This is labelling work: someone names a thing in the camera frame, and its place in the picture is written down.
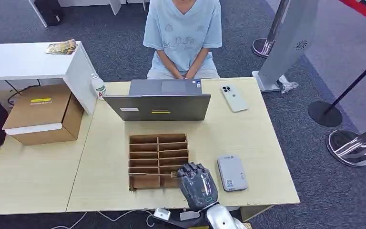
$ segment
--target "yellow label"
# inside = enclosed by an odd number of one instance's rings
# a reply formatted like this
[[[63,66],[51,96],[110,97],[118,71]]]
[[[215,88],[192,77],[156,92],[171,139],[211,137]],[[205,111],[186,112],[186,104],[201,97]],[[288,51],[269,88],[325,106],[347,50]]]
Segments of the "yellow label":
[[[170,111],[152,111],[152,114],[170,114]]]
[[[31,102],[32,103],[37,103],[37,102],[48,102],[51,101],[51,98],[48,99],[32,99]]]

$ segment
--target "lap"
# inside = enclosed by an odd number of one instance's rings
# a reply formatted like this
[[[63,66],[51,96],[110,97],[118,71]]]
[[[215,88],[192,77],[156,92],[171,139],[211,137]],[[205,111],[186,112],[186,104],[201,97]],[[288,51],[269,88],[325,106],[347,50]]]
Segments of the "lap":
[[[196,75],[194,75],[195,79],[219,79],[217,70],[215,69],[200,69],[197,71]],[[175,79],[175,77],[169,71],[151,69],[147,74],[148,80],[171,80]]]

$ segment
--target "laptop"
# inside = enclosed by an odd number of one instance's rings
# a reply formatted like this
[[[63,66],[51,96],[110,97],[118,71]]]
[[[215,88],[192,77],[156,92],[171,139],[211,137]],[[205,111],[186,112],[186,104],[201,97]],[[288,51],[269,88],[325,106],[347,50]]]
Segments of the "laptop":
[[[103,98],[124,121],[198,121],[211,95],[200,80],[132,80],[129,95]]]

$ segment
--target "stanchion base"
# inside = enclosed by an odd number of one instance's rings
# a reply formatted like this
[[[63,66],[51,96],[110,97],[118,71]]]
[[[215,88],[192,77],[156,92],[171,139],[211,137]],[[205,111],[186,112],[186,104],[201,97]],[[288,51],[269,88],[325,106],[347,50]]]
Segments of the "stanchion base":
[[[271,49],[273,48],[273,45],[274,45],[274,42],[273,41],[273,44],[270,48],[270,50],[268,50],[267,52],[263,53],[262,50],[263,50],[263,47],[264,47],[264,43],[266,42],[267,38],[259,38],[257,40],[255,40],[253,43],[252,43],[252,51],[260,56],[260,57],[263,57],[263,58],[267,58],[270,54],[270,51]]]
[[[329,152],[341,163],[351,167],[366,166],[366,143],[359,148],[351,151],[349,154],[339,156],[336,150],[340,149],[346,143],[358,137],[358,134],[349,130],[335,130],[326,140],[326,146]]]
[[[308,114],[309,116],[317,123],[327,127],[335,127],[342,123],[343,117],[340,111],[333,107],[327,114],[323,114],[323,112],[330,107],[330,104],[316,101],[311,103],[308,106]]]

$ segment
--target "person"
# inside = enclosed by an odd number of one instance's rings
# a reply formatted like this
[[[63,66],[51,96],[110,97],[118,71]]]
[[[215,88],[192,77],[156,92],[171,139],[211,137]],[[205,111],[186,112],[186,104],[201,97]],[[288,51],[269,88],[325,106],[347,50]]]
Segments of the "person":
[[[210,52],[222,47],[219,0],[151,0],[143,44],[155,49],[147,79],[220,78]]]

